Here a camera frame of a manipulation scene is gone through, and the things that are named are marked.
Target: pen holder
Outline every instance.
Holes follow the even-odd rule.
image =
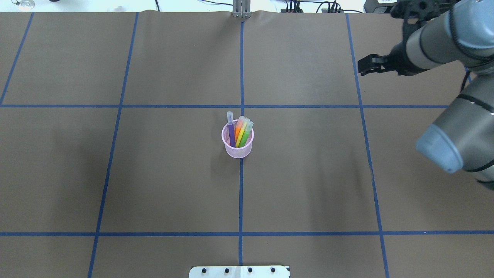
[[[233,120],[233,126],[237,126],[238,120]],[[223,143],[225,144],[226,152],[233,158],[244,158],[246,157],[250,151],[252,150],[252,141],[254,140],[254,129],[250,130],[250,134],[247,138],[246,145],[241,148],[234,148],[230,146],[230,135],[228,134],[228,124],[223,127],[221,131],[221,139],[223,139]]]

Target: marker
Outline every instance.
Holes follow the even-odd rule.
[[[252,121],[249,121],[246,126],[246,130],[244,131],[244,135],[242,136],[242,140],[240,141],[239,147],[245,147],[248,136],[250,135],[250,131],[252,130],[252,126],[254,123]]]
[[[240,128],[240,133],[239,133],[239,136],[236,140],[236,143],[235,143],[235,147],[239,147],[240,146],[240,141],[242,141],[242,136],[244,135],[244,132],[246,130],[246,127],[247,127],[247,123],[250,121],[249,118],[245,118],[244,121],[242,122],[242,127]]]
[[[228,119],[228,134],[230,135],[230,146],[235,147],[235,130],[233,128],[233,112],[226,112],[226,118]]]
[[[240,128],[242,127],[242,124],[244,123],[244,116],[240,116],[239,120],[237,121],[237,127],[235,128],[235,142],[237,141],[237,138],[239,137],[240,133]]]

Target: purple marker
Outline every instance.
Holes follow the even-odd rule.
[[[235,129],[233,127],[233,112],[226,112],[228,119],[228,134],[230,135],[230,146],[235,147]]]

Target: white bracket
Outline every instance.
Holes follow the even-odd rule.
[[[193,267],[189,278],[290,278],[289,266]]]
[[[250,0],[233,0],[233,17],[250,18]]]

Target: white floor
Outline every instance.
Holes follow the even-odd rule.
[[[32,12],[106,12],[106,11],[129,11],[137,12],[144,10],[156,10],[154,0],[60,0],[50,2],[49,0],[33,0],[35,2]],[[231,0],[212,0],[216,2],[231,3]],[[340,0],[338,3],[343,9],[354,9],[364,11],[365,0]],[[231,11],[232,7],[227,5],[216,5],[199,0],[158,0],[161,11],[167,12],[208,12],[208,11]],[[285,0],[251,0],[251,10],[265,10],[280,12],[286,8]],[[315,12],[318,3],[301,3],[300,8],[304,12]],[[0,0],[0,11],[19,11],[18,6],[11,0]]]

